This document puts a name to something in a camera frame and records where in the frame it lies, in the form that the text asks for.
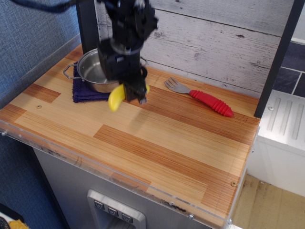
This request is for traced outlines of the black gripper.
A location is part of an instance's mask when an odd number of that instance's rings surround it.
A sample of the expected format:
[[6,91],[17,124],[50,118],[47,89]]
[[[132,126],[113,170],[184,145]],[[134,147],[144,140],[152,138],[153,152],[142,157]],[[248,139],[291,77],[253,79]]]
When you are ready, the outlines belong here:
[[106,78],[123,83],[128,102],[137,98],[139,104],[147,103],[147,70],[140,62],[139,52],[121,54],[115,51],[110,40],[102,40],[98,45],[98,55]]

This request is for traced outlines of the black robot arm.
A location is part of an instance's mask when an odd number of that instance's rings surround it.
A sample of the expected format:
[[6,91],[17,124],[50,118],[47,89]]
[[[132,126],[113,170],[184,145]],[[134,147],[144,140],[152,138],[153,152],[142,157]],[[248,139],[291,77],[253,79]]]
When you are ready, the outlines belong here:
[[155,9],[147,0],[105,0],[112,21],[112,37],[100,41],[98,54],[108,80],[123,84],[128,101],[146,102],[146,68],[140,52],[144,42],[157,29]]

